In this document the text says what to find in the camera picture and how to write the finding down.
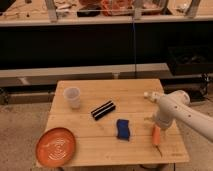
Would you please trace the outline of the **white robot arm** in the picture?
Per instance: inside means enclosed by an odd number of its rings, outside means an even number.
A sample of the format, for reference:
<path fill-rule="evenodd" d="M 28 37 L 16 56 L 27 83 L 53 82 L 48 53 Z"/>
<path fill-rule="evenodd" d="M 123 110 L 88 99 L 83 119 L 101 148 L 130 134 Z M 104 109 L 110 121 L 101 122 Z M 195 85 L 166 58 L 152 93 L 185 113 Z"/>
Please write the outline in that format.
<path fill-rule="evenodd" d="M 189 95 L 182 90 L 162 95 L 157 100 L 158 110 L 154 114 L 155 123 L 161 129 L 166 130 L 176 119 L 213 142 L 213 118 L 190 108 L 189 103 Z"/>

